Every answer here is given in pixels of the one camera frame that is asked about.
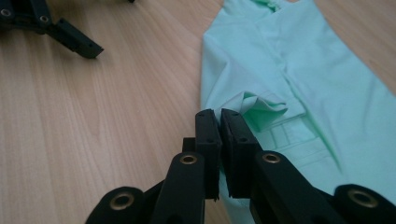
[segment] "wood grain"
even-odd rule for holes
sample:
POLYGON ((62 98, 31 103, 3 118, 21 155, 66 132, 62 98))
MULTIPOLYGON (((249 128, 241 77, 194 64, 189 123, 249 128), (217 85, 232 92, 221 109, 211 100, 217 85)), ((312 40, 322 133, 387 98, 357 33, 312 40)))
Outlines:
MULTIPOLYGON (((317 0, 345 42, 396 92, 396 3, 317 0)), ((162 180, 194 136, 202 34, 220 0, 49 1, 105 51, 0 34, 0 223, 83 223, 110 190, 162 180)), ((207 203, 206 223, 228 223, 207 203)))

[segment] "wooden table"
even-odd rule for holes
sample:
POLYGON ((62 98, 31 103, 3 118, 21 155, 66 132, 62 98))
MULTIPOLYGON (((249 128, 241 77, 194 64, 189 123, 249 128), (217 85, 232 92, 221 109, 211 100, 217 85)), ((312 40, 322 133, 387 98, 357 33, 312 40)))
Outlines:
MULTIPOLYGON (((48 36, 0 34, 0 223, 83 223, 121 186, 164 179, 199 111, 202 34, 221 0, 48 1, 100 44, 96 60, 48 36)), ((396 92, 396 2, 317 0, 396 92)), ((207 202, 206 223, 228 223, 207 202)))

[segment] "light green cloth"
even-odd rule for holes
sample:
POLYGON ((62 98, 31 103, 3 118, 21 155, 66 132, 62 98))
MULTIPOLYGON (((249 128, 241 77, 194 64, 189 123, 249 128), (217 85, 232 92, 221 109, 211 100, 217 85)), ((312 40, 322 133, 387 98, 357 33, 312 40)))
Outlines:
MULTIPOLYGON (((312 0, 225 0, 204 35, 201 107, 242 113, 316 188, 353 183, 396 203, 396 98, 312 0)), ((253 223, 220 182, 233 223, 253 223)))

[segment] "table surface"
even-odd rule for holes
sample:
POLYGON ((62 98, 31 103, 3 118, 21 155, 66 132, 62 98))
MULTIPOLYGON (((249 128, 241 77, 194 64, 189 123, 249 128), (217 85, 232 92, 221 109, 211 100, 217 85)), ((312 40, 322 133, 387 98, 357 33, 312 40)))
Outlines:
MULTIPOLYGON (((202 35, 221 0, 48 1, 105 51, 0 34, 0 223, 84 223, 110 190, 163 180, 199 111, 202 35)), ((317 0, 396 92, 396 1, 317 0)), ((228 223, 206 203, 205 223, 228 223)))

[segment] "mint green garment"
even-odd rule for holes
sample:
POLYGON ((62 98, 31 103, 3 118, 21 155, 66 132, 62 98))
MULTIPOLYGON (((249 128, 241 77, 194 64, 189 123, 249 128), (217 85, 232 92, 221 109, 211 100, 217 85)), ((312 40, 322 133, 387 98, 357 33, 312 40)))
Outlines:
MULTIPOLYGON (((353 183, 396 203, 396 97, 312 0, 225 0, 204 35, 201 108, 242 113, 318 189, 353 183)), ((220 188, 233 223, 253 223, 224 176, 220 188)))

